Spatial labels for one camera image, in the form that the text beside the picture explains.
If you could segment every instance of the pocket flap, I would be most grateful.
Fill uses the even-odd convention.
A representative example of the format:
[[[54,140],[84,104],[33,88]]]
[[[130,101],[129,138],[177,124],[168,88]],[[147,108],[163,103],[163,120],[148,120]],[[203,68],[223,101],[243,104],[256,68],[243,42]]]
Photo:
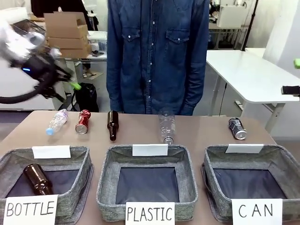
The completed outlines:
[[[133,41],[140,37],[139,28],[123,28],[122,37],[127,41]]]
[[[167,30],[166,38],[180,44],[189,40],[189,30]]]

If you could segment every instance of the red can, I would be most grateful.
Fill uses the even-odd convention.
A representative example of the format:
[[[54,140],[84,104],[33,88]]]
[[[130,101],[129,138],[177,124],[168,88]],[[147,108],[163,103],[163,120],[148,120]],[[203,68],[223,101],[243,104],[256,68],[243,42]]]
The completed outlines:
[[[75,130],[77,133],[83,135],[88,132],[89,130],[89,118],[90,118],[90,112],[89,110],[82,110],[79,113],[79,122],[75,127]]]

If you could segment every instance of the stack of cardboard boxes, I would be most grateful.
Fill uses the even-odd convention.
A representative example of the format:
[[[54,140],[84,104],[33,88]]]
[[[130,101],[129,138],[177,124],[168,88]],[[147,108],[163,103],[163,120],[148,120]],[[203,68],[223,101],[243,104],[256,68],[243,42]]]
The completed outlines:
[[[64,58],[86,58],[91,53],[88,27],[83,13],[46,13],[46,33],[50,47],[57,47]]]

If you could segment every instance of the clear plastic bottle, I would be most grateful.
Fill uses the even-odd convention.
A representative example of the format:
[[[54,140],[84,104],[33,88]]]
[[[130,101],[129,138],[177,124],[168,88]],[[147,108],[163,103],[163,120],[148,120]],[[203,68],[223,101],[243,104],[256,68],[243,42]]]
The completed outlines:
[[[175,116],[168,108],[159,111],[159,123],[162,142],[173,144],[175,138]]]
[[[61,127],[66,123],[68,120],[68,112],[66,109],[62,109],[58,111],[53,119],[50,121],[49,128],[46,130],[46,134],[53,135],[58,132]]]

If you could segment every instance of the black can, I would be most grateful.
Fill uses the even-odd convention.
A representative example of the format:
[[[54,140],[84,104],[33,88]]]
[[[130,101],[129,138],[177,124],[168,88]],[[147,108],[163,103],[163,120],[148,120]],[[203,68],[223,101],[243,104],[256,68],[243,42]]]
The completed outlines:
[[[243,127],[242,122],[240,121],[239,118],[231,118],[228,121],[228,126],[229,129],[232,132],[232,135],[234,136],[235,139],[237,140],[245,140],[247,136],[247,132],[245,128]]]

